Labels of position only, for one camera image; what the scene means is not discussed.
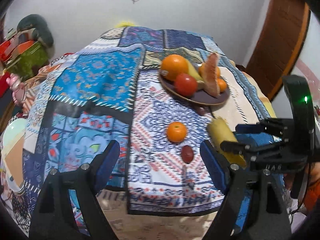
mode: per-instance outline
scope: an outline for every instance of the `fruit plate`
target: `fruit plate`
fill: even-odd
[[[210,96],[207,92],[204,90],[199,90],[193,94],[190,98],[186,98],[182,95],[179,95],[175,90],[174,90],[174,85],[172,81],[166,80],[161,76],[160,71],[159,71],[159,81],[161,85],[168,90],[170,93],[176,95],[179,98],[182,98],[190,103],[193,104],[198,104],[202,106],[219,106],[223,105],[225,101],[229,98],[230,95],[230,90],[229,87],[227,86],[227,89],[223,91],[218,97],[212,97]]]

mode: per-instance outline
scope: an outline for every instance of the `stuffed toy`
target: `stuffed toy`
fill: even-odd
[[[31,30],[31,39],[34,41],[40,41],[45,47],[50,48],[53,45],[53,37],[48,28],[47,22],[44,18],[38,14],[30,14],[24,17],[17,26],[18,36],[21,33],[25,33],[28,30]]]
[[[25,84],[21,82],[21,79],[16,74],[11,74],[10,78],[6,79],[7,84],[12,90],[13,102],[17,106],[22,106],[26,99],[26,88]]]

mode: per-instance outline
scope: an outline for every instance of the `patterned tablecloth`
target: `patterned tablecloth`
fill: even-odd
[[[180,54],[201,63],[212,51],[221,54],[221,76],[228,83],[230,97],[222,108],[207,109],[199,116],[188,103],[161,87],[157,72],[167,55]],[[58,67],[40,84],[28,116],[23,149],[25,193],[10,194],[8,187],[4,193],[21,229],[28,234],[50,169],[75,170],[90,163],[115,139],[120,143],[120,157],[98,200],[118,237],[201,239],[224,196],[209,177],[199,145],[209,138],[206,126],[212,113],[224,118],[231,130],[238,123],[255,123],[270,116],[256,87],[212,38],[177,30],[112,29],[51,65]],[[165,135],[167,125],[174,121],[188,128],[179,145],[170,143]],[[189,165],[180,159],[186,144],[195,152]],[[193,189],[188,186],[190,181],[195,184]],[[70,197],[76,222],[86,233],[75,192]]]

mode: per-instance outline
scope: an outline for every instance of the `red tomato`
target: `red tomato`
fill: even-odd
[[[174,82],[177,93],[185,97],[191,97],[197,91],[197,87],[196,79],[185,73],[179,74]]]

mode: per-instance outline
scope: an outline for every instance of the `sticker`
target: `sticker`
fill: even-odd
[[[163,75],[163,76],[166,76],[168,74],[169,74],[169,71],[167,71],[167,70],[162,70],[161,71],[161,75]]]

